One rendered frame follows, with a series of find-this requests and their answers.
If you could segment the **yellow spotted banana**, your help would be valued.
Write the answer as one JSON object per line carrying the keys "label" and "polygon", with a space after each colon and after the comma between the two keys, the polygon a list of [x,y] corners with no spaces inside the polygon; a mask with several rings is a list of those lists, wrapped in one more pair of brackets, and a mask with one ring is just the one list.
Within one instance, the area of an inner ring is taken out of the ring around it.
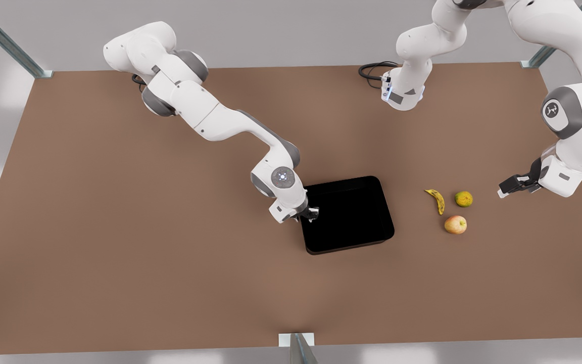
{"label": "yellow spotted banana", "polygon": [[444,200],[444,197],[441,195],[441,193],[439,193],[439,191],[434,190],[434,189],[427,189],[427,190],[425,190],[425,192],[428,193],[433,198],[435,198],[436,204],[437,204],[438,213],[439,213],[440,216],[442,216],[443,213],[445,212],[445,200]]}

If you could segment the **black rectangular tray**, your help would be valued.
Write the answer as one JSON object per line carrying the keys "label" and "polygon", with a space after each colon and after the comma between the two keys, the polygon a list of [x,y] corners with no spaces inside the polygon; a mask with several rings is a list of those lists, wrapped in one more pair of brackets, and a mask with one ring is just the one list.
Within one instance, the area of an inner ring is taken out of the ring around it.
{"label": "black rectangular tray", "polygon": [[372,246],[394,236],[395,227],[377,177],[337,180],[306,189],[309,206],[319,209],[314,221],[300,219],[307,253]]}

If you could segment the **red-yellow apple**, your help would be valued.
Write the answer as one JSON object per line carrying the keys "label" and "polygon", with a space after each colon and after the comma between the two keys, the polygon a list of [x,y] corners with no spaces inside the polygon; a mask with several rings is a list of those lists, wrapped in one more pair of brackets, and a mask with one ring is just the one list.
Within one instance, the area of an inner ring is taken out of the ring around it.
{"label": "red-yellow apple", "polygon": [[450,216],[444,222],[444,228],[448,233],[462,234],[467,230],[467,220],[463,216]]}

